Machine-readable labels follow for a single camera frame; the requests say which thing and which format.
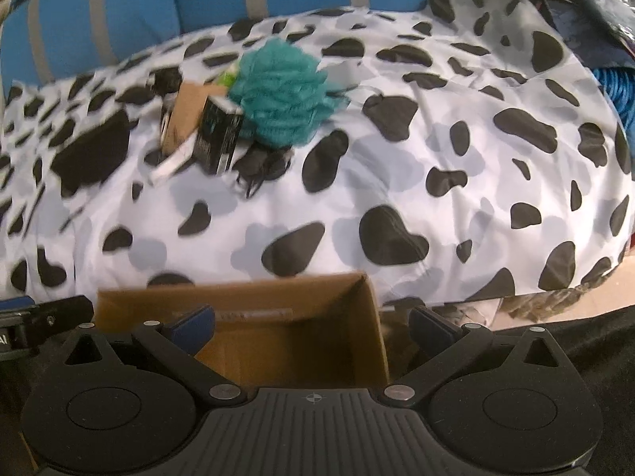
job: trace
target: cow print fabric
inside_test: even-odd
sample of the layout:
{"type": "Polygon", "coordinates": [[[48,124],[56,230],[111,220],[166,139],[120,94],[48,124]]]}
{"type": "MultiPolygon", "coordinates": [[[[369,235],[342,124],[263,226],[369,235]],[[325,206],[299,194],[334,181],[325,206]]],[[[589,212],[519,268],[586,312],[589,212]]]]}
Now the cow print fabric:
{"type": "Polygon", "coordinates": [[[364,270],[380,303],[489,299],[601,275],[633,227],[617,116],[526,0],[242,20],[18,83],[0,130],[4,296],[364,270]],[[272,35],[361,63],[349,107],[250,200],[193,163],[151,185],[150,72],[204,82],[272,35]]]}

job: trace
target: crosshair symbol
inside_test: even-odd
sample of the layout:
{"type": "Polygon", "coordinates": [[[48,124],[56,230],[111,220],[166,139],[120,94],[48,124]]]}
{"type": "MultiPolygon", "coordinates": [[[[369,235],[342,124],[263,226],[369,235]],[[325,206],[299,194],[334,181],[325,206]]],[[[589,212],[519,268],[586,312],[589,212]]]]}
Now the crosshair symbol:
{"type": "Polygon", "coordinates": [[[304,399],[306,399],[307,401],[309,401],[310,403],[313,404],[317,404],[318,402],[320,402],[322,399],[324,399],[324,397],[322,397],[320,394],[318,393],[310,393],[307,397],[305,397],[304,399]]]}

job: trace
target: cardboard box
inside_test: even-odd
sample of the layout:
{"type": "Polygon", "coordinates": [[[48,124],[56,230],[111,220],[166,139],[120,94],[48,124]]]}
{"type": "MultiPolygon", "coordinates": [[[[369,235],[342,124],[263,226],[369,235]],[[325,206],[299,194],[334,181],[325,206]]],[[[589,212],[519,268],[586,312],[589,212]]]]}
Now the cardboard box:
{"type": "Polygon", "coordinates": [[[246,389],[389,382],[375,297],[363,273],[103,291],[94,322],[122,332],[146,320],[169,323],[203,304],[216,311],[217,326],[197,359],[246,389]]]}
{"type": "Polygon", "coordinates": [[[183,82],[167,123],[167,132],[161,142],[163,154],[171,155],[195,132],[201,122],[202,110],[208,96],[225,96],[226,94],[227,88],[223,85],[183,82]]]}

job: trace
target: blue cord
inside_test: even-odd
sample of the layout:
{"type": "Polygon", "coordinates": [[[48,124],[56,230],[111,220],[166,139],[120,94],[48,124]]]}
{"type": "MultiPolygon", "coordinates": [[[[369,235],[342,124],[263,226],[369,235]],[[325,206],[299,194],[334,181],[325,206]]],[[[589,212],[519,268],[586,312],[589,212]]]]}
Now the blue cord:
{"type": "Polygon", "coordinates": [[[635,157],[635,70],[629,68],[597,68],[593,75],[620,115],[626,140],[635,157]]]}

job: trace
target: brown cardboard package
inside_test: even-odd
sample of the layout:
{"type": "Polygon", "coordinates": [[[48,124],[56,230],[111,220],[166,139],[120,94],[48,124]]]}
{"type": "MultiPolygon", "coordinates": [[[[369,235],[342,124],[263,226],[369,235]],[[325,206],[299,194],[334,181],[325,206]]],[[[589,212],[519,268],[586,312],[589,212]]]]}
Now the brown cardboard package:
{"type": "Polygon", "coordinates": [[[95,324],[130,330],[209,304],[214,338],[197,359],[250,390],[382,387],[388,363],[373,289],[363,273],[99,294],[95,324]]]}
{"type": "Polygon", "coordinates": [[[226,94],[227,88],[223,85],[183,82],[167,123],[165,138],[161,142],[163,154],[173,154],[196,130],[201,122],[202,110],[208,96],[225,96],[226,94]]]}

